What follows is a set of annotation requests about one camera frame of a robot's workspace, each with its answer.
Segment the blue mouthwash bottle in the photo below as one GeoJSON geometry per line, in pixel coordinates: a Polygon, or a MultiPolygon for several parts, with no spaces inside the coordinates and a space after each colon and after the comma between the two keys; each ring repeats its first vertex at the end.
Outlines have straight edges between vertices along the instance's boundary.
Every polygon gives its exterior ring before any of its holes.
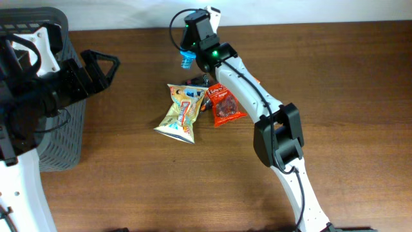
{"type": "Polygon", "coordinates": [[[182,56],[181,67],[185,70],[189,70],[191,68],[192,62],[196,59],[196,54],[189,50],[180,50],[180,54],[182,56]]]}

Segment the orange red snack bag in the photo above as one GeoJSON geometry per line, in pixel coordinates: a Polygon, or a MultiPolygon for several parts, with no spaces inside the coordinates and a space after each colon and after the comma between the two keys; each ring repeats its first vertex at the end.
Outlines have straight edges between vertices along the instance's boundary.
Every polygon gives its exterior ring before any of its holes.
{"type": "Polygon", "coordinates": [[[247,116],[239,109],[237,98],[224,85],[217,83],[207,90],[207,96],[212,103],[214,126],[217,128],[229,121],[247,116]]]}

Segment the beige chips bag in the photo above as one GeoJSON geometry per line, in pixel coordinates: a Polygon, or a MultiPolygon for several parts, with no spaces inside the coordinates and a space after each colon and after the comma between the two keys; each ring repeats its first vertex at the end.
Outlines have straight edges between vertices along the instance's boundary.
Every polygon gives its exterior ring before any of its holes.
{"type": "Polygon", "coordinates": [[[169,111],[154,131],[194,144],[193,124],[196,122],[208,88],[168,84],[173,101],[169,111]]]}

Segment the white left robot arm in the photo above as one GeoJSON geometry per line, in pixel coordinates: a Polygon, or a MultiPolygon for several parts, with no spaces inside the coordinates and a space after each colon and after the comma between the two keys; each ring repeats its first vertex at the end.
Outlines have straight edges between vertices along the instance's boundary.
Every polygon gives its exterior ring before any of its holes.
{"type": "Polygon", "coordinates": [[[61,28],[1,36],[1,231],[56,231],[41,183],[35,135],[39,119],[104,91],[120,66],[93,50],[58,63],[61,28]]]}

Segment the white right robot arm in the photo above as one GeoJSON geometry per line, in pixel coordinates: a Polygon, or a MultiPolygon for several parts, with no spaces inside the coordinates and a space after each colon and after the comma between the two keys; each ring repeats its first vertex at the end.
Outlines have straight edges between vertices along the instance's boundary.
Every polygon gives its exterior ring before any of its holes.
{"type": "Polygon", "coordinates": [[[221,12],[211,6],[188,8],[180,44],[193,52],[198,67],[237,98],[254,123],[254,151],[278,177],[295,217],[294,231],[337,231],[323,212],[308,178],[304,137],[297,107],[271,96],[250,74],[237,51],[220,42],[221,12]]]}

